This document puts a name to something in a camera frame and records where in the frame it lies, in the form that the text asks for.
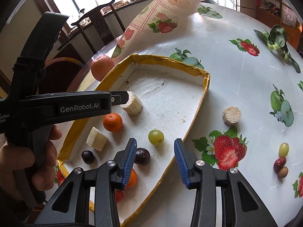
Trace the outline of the person left hand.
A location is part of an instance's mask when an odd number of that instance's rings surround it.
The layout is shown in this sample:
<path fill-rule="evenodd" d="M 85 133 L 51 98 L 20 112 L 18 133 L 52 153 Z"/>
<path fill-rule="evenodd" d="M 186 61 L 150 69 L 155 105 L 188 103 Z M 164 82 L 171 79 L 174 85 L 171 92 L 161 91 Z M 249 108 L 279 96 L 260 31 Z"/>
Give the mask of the person left hand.
<path fill-rule="evenodd" d="M 41 169 L 32 177 L 32 183 L 39 191 L 48 191 L 54 186 L 57 150 L 53 140 L 58 140 L 62 133 L 57 125 L 53 125 L 45 146 L 45 162 Z M 34 164 L 33 152 L 24 147 L 16 147 L 5 143 L 1 147 L 1 188 L 12 198 L 22 200 L 16 187 L 13 171 L 23 170 Z"/>

